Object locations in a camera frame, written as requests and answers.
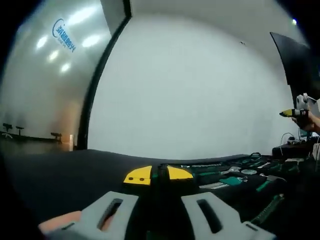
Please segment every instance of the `black table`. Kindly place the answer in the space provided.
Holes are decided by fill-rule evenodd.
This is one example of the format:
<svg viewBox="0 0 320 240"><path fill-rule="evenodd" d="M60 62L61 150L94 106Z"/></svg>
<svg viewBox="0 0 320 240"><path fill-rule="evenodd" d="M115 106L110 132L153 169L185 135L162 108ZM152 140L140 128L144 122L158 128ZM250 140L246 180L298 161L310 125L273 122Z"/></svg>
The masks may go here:
<svg viewBox="0 0 320 240"><path fill-rule="evenodd" d="M275 159L291 159L291 158L306 158L314 147L313 142L304 142L298 144L284 144L281 146L274 147L272 149L272 156Z"/></svg>
<svg viewBox="0 0 320 240"><path fill-rule="evenodd" d="M82 210L109 191L118 191L132 169L161 163L207 163L245 157L168 160L79 150L5 158L8 176L36 221Z"/></svg>

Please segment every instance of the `blue logo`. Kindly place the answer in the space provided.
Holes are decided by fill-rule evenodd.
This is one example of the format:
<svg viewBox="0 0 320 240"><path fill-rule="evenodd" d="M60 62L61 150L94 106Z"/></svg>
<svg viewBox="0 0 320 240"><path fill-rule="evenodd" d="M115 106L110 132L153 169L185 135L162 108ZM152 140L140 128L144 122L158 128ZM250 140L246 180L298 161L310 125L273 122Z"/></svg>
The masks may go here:
<svg viewBox="0 0 320 240"><path fill-rule="evenodd" d="M67 47L72 52L74 52L76 50L76 46L70 40L63 26L65 26L65 21L62 18L58 19L53 24L52 36L57 38L63 47Z"/></svg>

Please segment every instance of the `white ceiling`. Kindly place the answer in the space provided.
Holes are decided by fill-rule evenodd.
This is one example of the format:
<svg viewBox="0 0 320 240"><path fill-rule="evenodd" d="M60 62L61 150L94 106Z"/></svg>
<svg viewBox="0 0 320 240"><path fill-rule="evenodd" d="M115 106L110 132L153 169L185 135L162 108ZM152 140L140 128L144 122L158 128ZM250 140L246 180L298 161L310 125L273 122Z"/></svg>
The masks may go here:
<svg viewBox="0 0 320 240"><path fill-rule="evenodd" d="M284 76L270 35L278 33L305 44L298 25L275 0L131 0L132 15L166 14L211 24L260 52Z"/></svg>

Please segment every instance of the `cable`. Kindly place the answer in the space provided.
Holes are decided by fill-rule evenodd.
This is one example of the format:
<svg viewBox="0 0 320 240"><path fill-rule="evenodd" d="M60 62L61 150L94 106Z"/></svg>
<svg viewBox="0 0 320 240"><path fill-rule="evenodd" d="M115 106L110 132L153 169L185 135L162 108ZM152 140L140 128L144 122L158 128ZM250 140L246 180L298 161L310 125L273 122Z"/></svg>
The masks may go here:
<svg viewBox="0 0 320 240"><path fill-rule="evenodd" d="M281 142L280 142L280 152L281 152L282 157L284 156L284 154L283 154L283 152L282 152L281 145L282 145L282 141L283 141L283 139L284 139L284 136L287 135L287 134L290 134L292 137L295 138L295 136L294 136L291 132L286 132L286 133L284 133L284 134L282 135L282 137L281 137Z"/></svg>
<svg viewBox="0 0 320 240"><path fill-rule="evenodd" d="M318 162L317 162L318 153L319 153L319 146L317 145L317 146L316 146L316 155L315 155L315 171L316 171L316 172L317 172L317 170L318 170Z"/></svg>

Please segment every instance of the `wrench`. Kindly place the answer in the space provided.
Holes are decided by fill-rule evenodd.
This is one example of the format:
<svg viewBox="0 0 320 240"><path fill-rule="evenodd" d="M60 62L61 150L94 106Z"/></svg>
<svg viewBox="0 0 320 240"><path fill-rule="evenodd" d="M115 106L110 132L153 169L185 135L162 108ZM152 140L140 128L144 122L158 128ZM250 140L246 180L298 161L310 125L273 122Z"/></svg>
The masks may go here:
<svg viewBox="0 0 320 240"><path fill-rule="evenodd" d="M266 176L263 173L260 173L260 176L266 177L266 181L262 185L260 185L258 188L256 188L256 190L258 192L260 192L263 188L265 188L265 186L267 186L268 184L270 184L271 182L273 182L273 181L275 181L277 179L281 179L281 180L287 182L287 180L285 180L282 177L278 177L278 176L273 176L273 175Z"/></svg>
<svg viewBox="0 0 320 240"><path fill-rule="evenodd" d="M229 168L229 170L227 171L222 171L221 174L228 174L228 173L232 173L232 172L240 172L241 167L239 166L232 166Z"/></svg>

